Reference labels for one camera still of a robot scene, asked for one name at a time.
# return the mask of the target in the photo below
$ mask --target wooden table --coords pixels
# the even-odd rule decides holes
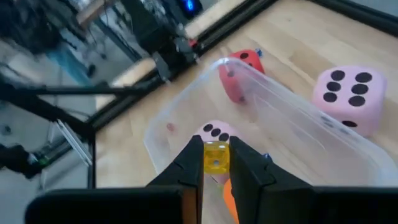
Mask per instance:
[[[227,5],[223,0],[187,27],[196,36],[217,20]],[[156,173],[143,143],[148,122],[192,80],[217,59],[242,49],[263,49],[262,63],[270,76],[292,92],[309,100],[319,74],[338,65],[365,65],[389,80],[380,130],[370,138],[398,161],[398,40],[308,1],[280,0],[240,30],[202,56],[171,85],[164,85],[115,119],[97,135],[98,187],[146,185]],[[135,65],[115,85],[130,85],[155,66],[151,59]],[[109,98],[99,97],[98,107]],[[232,223],[224,205],[213,198],[217,190],[205,190],[203,222]]]

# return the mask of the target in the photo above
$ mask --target die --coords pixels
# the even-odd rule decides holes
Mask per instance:
[[[371,68],[336,67],[318,77],[312,102],[358,134],[370,136],[379,127],[386,87],[386,79]]]
[[[221,141],[227,144],[229,144],[230,136],[239,137],[239,133],[234,128],[232,128],[229,124],[218,120],[207,122],[198,129],[195,135],[200,135],[203,142]],[[218,184],[223,185],[228,180],[229,173],[221,175],[212,175],[212,178]]]
[[[229,55],[229,57],[239,58],[257,71],[265,73],[258,54],[253,50],[242,50]],[[218,70],[221,82],[230,100],[237,104],[245,104],[244,94],[239,84],[245,76],[235,74],[236,71],[228,69],[228,66],[225,65],[220,66]]]

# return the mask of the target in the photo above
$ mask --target plastic bin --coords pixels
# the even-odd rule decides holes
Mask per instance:
[[[234,71],[246,104],[229,99],[220,67]],[[230,124],[251,147],[312,185],[398,184],[397,167],[383,149],[234,58],[215,62],[150,122],[144,141],[156,172],[211,120]]]

